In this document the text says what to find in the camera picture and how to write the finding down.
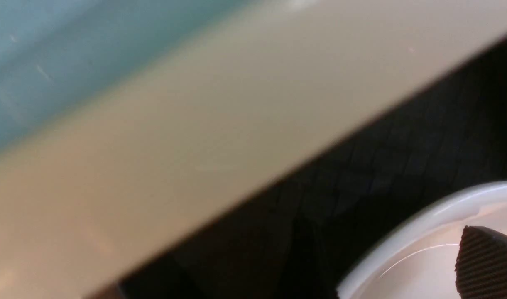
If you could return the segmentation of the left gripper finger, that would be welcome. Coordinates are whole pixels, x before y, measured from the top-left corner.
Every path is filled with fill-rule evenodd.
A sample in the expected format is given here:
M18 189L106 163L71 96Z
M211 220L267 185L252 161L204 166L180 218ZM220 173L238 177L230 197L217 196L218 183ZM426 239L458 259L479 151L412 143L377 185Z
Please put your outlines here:
M465 226L455 263L455 286L462 299L507 299L507 235L483 226Z

